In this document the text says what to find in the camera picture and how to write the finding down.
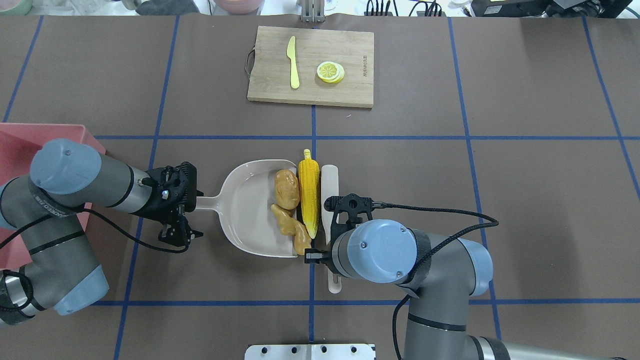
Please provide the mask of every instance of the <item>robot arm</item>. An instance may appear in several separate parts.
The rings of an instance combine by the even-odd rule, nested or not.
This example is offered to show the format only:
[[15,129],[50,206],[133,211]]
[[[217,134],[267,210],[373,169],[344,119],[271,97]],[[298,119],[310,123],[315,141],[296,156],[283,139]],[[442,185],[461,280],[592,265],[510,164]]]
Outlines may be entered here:
[[[403,359],[610,359],[467,336],[469,296],[483,294],[493,279],[489,252],[473,241],[449,242],[448,236],[409,229],[393,220],[372,220],[371,211],[384,207],[380,204],[355,194],[327,199],[324,207],[334,214],[330,247],[307,249],[305,262],[325,264],[344,277],[393,283],[407,292],[411,302]],[[348,213],[346,224],[337,223],[340,212]],[[370,221],[362,223],[360,213]],[[429,253],[433,256],[421,261]]]
[[85,202],[159,221],[159,239],[186,249],[202,235],[184,217],[197,195],[189,163],[144,172],[70,140],[45,144],[29,175],[0,187],[0,226],[16,230],[42,219],[22,233],[32,263],[17,270],[20,277],[0,276],[0,328],[49,307],[67,315],[106,294],[102,267],[75,216]]

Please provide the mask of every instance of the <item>blue tape line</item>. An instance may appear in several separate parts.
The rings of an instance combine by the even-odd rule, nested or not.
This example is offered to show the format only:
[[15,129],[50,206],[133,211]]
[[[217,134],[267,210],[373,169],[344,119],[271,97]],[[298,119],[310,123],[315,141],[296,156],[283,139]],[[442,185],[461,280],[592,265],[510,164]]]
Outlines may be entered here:
[[315,334],[314,334],[314,313],[315,313],[315,297],[314,288],[316,287],[316,279],[315,279],[315,264],[310,264],[309,267],[309,342],[313,343]]
[[[462,113],[462,123],[465,128],[465,137],[467,141],[467,154],[469,156],[469,167],[471,171],[471,180],[474,185],[474,195],[476,198],[476,211],[482,213],[482,204],[480,201],[480,191],[478,190],[477,176],[476,176],[476,164],[474,161],[474,152],[471,147],[471,138],[469,134],[469,124],[467,121],[467,108],[465,106],[465,97],[462,91],[462,80],[460,79],[460,66],[458,65],[458,52],[456,51],[456,39],[453,32],[453,22],[450,17],[447,18],[449,23],[449,35],[451,38],[451,52],[453,54],[453,64],[456,71],[456,82],[458,84],[458,97],[460,98],[460,111]],[[480,224],[484,221],[482,218],[479,219]],[[486,243],[486,233],[484,229],[480,229],[480,234],[482,236],[482,244],[484,247],[488,249]],[[492,300],[492,311],[493,311],[493,324],[495,326],[495,337],[498,339],[502,339],[502,331],[500,329],[500,318],[498,316],[498,307],[495,304],[495,288],[493,287],[493,281],[489,282],[489,294]]]
[[[157,148],[157,142],[158,142],[158,135],[160,134],[160,126],[162,125],[162,114],[163,114],[163,110],[164,110],[164,100],[166,97],[166,89],[169,85],[169,77],[171,74],[171,65],[172,65],[172,61],[173,61],[173,50],[175,49],[175,39],[178,35],[178,25],[180,23],[180,16],[176,16],[175,17],[175,24],[173,26],[173,36],[171,39],[171,47],[169,50],[169,59],[167,60],[167,64],[166,64],[166,72],[164,74],[164,86],[163,86],[163,91],[162,91],[162,97],[160,99],[160,107],[158,109],[158,117],[156,120],[156,133],[154,135],[154,143],[151,146],[151,155],[149,156],[149,166],[148,168],[151,169],[153,167],[153,164],[156,160],[156,148]],[[143,219],[140,218],[138,220],[138,230],[136,231],[136,237],[138,239],[140,239],[140,234],[142,232],[142,223],[143,223]],[[118,360],[118,358],[120,357],[120,347],[122,346],[122,336],[124,333],[124,327],[125,327],[125,322],[127,320],[127,310],[129,307],[129,299],[131,297],[131,285],[133,284],[133,273],[135,271],[136,268],[136,258],[138,257],[138,243],[135,243],[133,245],[133,251],[131,253],[131,264],[129,265],[129,276],[127,278],[127,289],[125,291],[125,304],[122,306],[122,315],[120,317],[120,326],[118,328],[118,338],[116,340],[116,347],[115,350],[113,352],[113,359],[114,360]]]
[[[136,238],[140,239],[140,234],[142,233],[142,222],[143,219],[138,219],[138,228],[136,229]],[[131,262],[129,263],[129,275],[127,276],[127,287],[124,293],[124,301],[122,304],[122,314],[120,315],[120,325],[118,326],[118,337],[116,338],[116,346],[113,351],[113,360],[118,360],[120,357],[120,347],[122,346],[122,336],[124,335],[124,324],[127,319],[127,303],[129,302],[129,297],[131,296],[131,284],[133,283],[133,272],[136,268],[136,256],[138,254],[138,244],[133,244],[133,251],[131,252]]]
[[[311,155],[317,159],[317,129],[316,129],[316,106],[311,106]],[[315,301],[316,301],[316,266],[309,264],[309,342],[315,340],[314,334],[314,318],[315,318]]]
[[124,306],[125,302],[121,300],[98,300],[91,306]]
[[[536,136],[536,135],[96,135],[98,140],[591,140],[618,141],[617,136]],[[640,136],[623,136],[640,140]]]
[[311,106],[311,154],[314,159],[317,159],[316,154],[316,142],[317,142],[317,129],[316,129],[316,106]]
[[636,178],[636,173],[634,172],[634,167],[631,164],[631,159],[629,159],[629,154],[627,152],[627,147],[625,146],[625,141],[622,138],[622,132],[620,131],[620,125],[618,124],[616,113],[613,111],[613,105],[611,105],[611,99],[609,98],[607,87],[604,85],[604,80],[602,79],[602,73],[600,72],[600,66],[598,65],[598,59],[596,58],[596,52],[593,49],[593,43],[591,42],[591,35],[589,34],[589,26],[587,25],[587,18],[584,16],[582,17],[582,25],[584,26],[584,33],[587,36],[587,43],[589,44],[589,51],[591,51],[591,59],[593,60],[593,66],[595,66],[596,68],[596,74],[598,75],[600,86],[602,87],[602,93],[604,94],[604,99],[607,102],[607,107],[609,108],[609,114],[611,115],[613,126],[616,128],[616,134],[618,134],[618,140],[620,141],[622,154],[625,157],[625,161],[627,162],[627,167],[629,169],[629,174],[631,175],[631,180],[633,181],[634,187],[636,188],[636,195],[640,200],[640,186],[638,185],[638,180]]
[[[396,306],[398,300],[314,300],[315,306]],[[640,298],[593,299],[471,299],[469,305],[554,305],[554,304],[640,304]],[[152,306],[152,307],[223,307],[223,306],[309,306],[308,300],[101,300],[92,306]]]
[[640,304],[640,298],[600,298],[600,299],[502,299],[499,305],[537,305],[537,304]]
[[15,96],[18,94],[18,89],[20,88],[20,83],[22,82],[24,71],[27,69],[27,64],[29,63],[29,59],[31,58],[31,53],[33,52],[33,48],[36,46],[36,40],[38,40],[38,35],[40,34],[40,28],[42,27],[43,20],[44,20],[44,16],[41,15],[40,19],[38,20],[38,26],[36,27],[36,31],[33,33],[33,38],[31,39],[31,45],[29,46],[29,50],[27,51],[27,56],[25,56],[24,63],[22,63],[22,68],[20,69],[18,80],[16,80],[15,82],[15,87],[13,88],[13,93],[11,94],[11,99],[9,100],[9,104],[6,107],[6,112],[4,113],[4,118],[2,122],[9,121],[9,114],[11,113],[11,108],[13,107]]
[[169,87],[169,78],[171,76],[171,65],[173,63],[173,50],[175,49],[175,38],[178,35],[178,25],[180,24],[180,16],[175,17],[175,24],[173,25],[173,37],[171,39],[171,47],[169,49],[169,59],[166,63],[166,72],[164,73],[164,85],[162,88],[162,96],[160,97],[160,108],[158,109],[158,118],[156,121],[156,132],[154,134],[154,143],[151,146],[151,157],[149,159],[149,170],[154,166],[154,160],[156,158],[156,149],[158,144],[158,138],[160,135],[160,127],[162,126],[162,115],[164,112],[164,101],[166,99],[166,89]]
[[194,300],[194,301],[129,301],[129,306],[308,306],[307,300]]

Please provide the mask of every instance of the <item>corn cob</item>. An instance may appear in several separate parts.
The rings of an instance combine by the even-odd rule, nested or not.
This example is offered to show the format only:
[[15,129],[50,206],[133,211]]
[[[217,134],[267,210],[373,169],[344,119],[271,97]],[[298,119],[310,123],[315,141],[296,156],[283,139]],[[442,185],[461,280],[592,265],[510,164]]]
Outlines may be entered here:
[[298,178],[300,180],[302,222],[305,223],[309,236],[315,239],[320,213],[320,198],[318,194],[320,167],[311,158],[309,149],[305,149],[305,159],[298,164]]

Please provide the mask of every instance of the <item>pink bin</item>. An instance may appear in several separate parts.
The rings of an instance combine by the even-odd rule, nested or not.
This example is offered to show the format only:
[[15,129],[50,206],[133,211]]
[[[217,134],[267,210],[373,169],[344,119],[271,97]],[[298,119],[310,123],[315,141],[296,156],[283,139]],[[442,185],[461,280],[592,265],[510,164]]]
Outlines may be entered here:
[[[0,123],[0,185],[14,177],[29,172],[31,160],[49,140],[66,138],[85,143],[104,154],[105,149],[84,125],[71,124],[7,124]],[[86,229],[89,214],[78,215],[80,224]],[[0,241],[11,235],[11,231],[0,229]],[[0,270],[15,269],[31,262],[31,256],[21,237],[17,237],[0,249]]]

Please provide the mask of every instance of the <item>brown table surface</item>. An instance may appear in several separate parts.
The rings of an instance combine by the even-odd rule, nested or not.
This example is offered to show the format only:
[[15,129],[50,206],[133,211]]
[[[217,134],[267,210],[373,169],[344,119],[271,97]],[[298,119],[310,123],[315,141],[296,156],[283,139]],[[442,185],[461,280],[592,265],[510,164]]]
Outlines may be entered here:
[[[300,159],[340,169],[340,192],[481,209],[491,292],[468,332],[594,356],[640,357],[640,21],[378,19],[372,110],[246,100],[244,60],[274,17],[0,17],[0,117],[84,124],[138,168],[190,161],[216,195],[237,165]],[[154,241],[151,221],[101,209]],[[451,234],[477,221],[378,210]],[[100,220],[88,236],[111,289],[70,316],[53,310],[0,335],[6,359],[242,359],[249,344],[376,344],[393,359],[393,285],[262,258],[229,243],[215,214],[174,256],[133,247]],[[406,308],[399,338],[404,341]]]

